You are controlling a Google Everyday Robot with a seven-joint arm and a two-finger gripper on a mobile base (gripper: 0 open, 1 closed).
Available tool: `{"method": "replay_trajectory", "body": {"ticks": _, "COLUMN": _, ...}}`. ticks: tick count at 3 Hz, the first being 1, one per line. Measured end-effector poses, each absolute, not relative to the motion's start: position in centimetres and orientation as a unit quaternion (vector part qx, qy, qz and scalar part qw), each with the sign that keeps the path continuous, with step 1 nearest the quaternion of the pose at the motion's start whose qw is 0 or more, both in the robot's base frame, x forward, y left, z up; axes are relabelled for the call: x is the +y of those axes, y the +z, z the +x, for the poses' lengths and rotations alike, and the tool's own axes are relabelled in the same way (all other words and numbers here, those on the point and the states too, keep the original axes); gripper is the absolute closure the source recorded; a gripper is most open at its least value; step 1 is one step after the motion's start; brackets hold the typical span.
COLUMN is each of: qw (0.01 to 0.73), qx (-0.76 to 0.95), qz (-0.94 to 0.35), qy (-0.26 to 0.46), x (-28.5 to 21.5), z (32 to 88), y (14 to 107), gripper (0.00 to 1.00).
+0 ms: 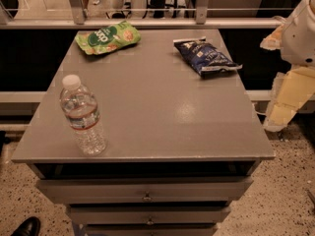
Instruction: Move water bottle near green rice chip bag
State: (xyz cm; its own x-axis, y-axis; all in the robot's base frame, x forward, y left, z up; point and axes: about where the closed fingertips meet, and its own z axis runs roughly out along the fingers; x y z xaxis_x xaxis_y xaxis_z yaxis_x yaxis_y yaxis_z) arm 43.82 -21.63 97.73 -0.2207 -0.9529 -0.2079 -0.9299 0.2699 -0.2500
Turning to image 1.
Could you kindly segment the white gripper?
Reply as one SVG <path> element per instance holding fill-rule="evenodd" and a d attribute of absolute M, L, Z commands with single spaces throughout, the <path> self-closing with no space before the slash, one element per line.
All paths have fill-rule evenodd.
<path fill-rule="evenodd" d="M 263 123 L 265 130 L 279 132 L 315 93 L 315 0 L 301 0 L 286 19 L 260 43 L 266 50 L 280 50 L 292 66 L 277 73 Z"/>

